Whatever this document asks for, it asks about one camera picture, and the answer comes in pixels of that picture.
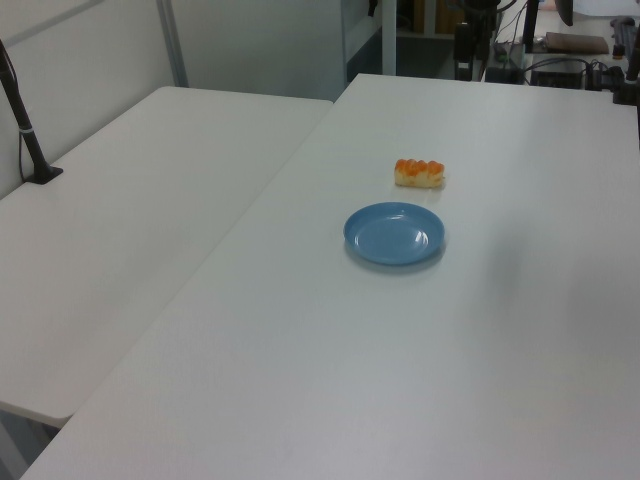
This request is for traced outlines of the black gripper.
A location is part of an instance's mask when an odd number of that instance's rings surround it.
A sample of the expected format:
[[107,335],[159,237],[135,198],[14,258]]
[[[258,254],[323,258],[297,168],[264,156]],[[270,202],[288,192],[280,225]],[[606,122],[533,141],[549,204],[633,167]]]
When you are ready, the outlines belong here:
[[472,80],[474,56],[473,26],[466,23],[458,23],[454,34],[454,54],[456,63],[456,79]]

